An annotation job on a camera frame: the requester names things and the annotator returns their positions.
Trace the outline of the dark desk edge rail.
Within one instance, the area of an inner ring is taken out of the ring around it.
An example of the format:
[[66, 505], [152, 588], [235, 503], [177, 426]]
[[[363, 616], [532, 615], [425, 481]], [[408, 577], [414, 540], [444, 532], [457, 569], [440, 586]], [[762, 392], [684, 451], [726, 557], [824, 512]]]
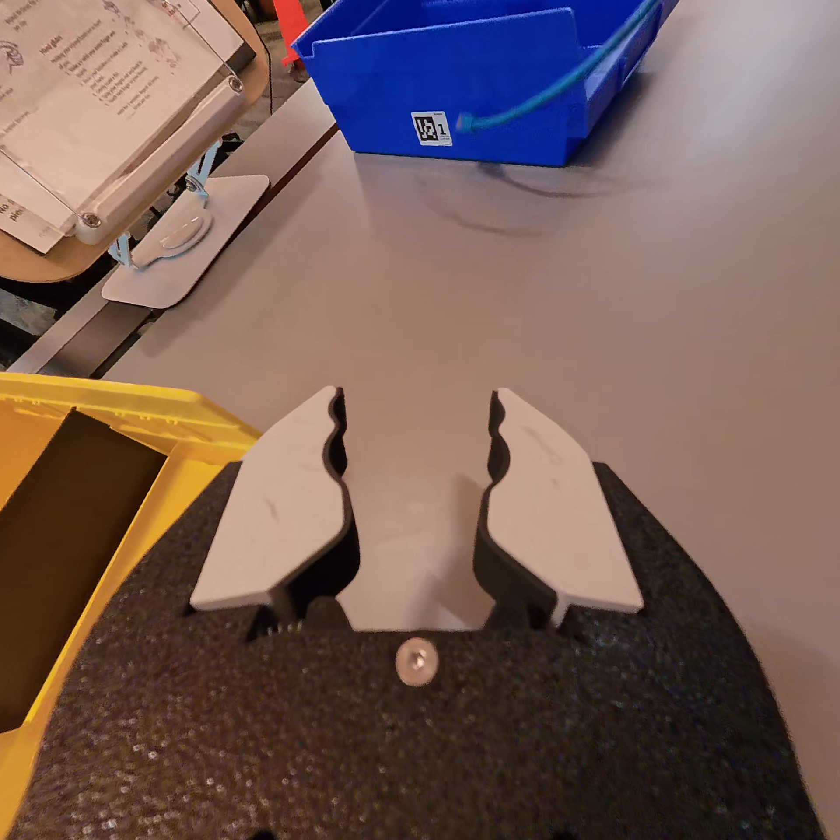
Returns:
[[7, 372], [99, 379], [160, 315], [160, 310], [115, 301], [104, 301], [97, 311], [74, 307]]

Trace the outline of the instruction sheet on stand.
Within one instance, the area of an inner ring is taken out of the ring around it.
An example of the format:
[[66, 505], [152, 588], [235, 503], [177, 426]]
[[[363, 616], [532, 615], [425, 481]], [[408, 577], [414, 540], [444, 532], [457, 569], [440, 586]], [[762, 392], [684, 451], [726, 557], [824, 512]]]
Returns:
[[259, 99], [269, 81], [267, 60], [259, 54], [259, 37], [236, 2], [213, 2], [255, 51], [241, 73], [241, 95], [216, 114], [226, 89], [195, 110], [178, 133], [143, 167], [125, 180], [130, 195], [120, 199], [111, 220], [97, 236], [84, 216], [83, 227], [63, 239], [46, 256], [21, 248], [2, 233], [2, 278], [46, 285], [78, 277], [109, 253], [116, 276], [102, 292], [106, 301], [168, 309], [186, 297], [212, 265], [236, 228], [266, 193], [265, 175], [211, 178], [211, 169], [226, 132]]

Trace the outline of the printed instruction sheet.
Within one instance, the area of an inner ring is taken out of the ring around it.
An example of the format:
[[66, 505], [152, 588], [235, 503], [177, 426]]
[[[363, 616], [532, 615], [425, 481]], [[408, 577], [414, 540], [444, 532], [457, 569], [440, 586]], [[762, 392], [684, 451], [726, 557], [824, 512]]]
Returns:
[[46, 256], [256, 54], [213, 2], [2, 2], [2, 233]]

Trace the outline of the blue plastic bin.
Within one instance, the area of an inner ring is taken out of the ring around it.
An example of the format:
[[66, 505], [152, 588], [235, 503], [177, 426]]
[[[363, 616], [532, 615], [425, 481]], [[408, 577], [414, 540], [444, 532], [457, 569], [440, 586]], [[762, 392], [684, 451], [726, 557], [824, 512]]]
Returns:
[[[341, 1], [294, 42], [355, 153], [565, 165], [676, 2]], [[411, 112], [444, 111], [449, 148]]]

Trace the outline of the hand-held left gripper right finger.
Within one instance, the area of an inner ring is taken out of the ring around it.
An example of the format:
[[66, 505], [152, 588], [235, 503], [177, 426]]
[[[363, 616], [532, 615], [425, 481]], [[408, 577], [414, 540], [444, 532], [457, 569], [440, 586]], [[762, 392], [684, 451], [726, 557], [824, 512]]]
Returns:
[[472, 560], [480, 588], [537, 626], [560, 627], [571, 607], [640, 613], [640, 584], [584, 448], [504, 387], [491, 394], [488, 434]]

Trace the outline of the yellow plastic bin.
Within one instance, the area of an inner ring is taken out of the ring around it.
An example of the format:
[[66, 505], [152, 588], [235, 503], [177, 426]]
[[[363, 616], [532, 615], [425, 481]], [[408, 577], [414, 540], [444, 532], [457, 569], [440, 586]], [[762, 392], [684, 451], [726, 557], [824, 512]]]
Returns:
[[143, 556], [259, 433], [194, 392], [2, 373], [2, 838], [70, 667]]

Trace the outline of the adjacent grey desk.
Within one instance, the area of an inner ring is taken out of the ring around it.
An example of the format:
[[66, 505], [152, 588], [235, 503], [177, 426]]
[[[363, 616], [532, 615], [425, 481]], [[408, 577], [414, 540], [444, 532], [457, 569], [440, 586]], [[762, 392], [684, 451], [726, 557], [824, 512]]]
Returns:
[[313, 80], [306, 81], [220, 166], [225, 176], [265, 175], [279, 186], [339, 127]]

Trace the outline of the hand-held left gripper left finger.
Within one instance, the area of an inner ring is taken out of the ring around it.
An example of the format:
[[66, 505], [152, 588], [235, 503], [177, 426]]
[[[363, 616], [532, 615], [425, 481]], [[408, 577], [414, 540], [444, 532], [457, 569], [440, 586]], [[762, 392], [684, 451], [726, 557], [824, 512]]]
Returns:
[[327, 385], [242, 458], [190, 606], [268, 608], [279, 623], [335, 598], [361, 567], [343, 437], [343, 388]]

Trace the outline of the orange plastic object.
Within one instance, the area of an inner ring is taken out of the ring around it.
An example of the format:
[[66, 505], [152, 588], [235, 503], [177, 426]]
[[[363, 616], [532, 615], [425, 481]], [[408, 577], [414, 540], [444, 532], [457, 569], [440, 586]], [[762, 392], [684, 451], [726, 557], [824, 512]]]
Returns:
[[287, 54], [282, 65], [290, 70], [300, 58], [294, 50], [294, 42], [307, 30], [309, 23], [300, 1], [272, 1], [276, 13], [280, 36]]

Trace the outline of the black white tag sticker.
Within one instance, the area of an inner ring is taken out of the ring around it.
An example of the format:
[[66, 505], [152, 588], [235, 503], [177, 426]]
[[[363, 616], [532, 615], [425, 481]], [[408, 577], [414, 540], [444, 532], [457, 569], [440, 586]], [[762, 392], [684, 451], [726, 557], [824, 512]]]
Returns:
[[453, 145], [444, 111], [411, 112], [418, 142], [423, 147], [449, 148]]

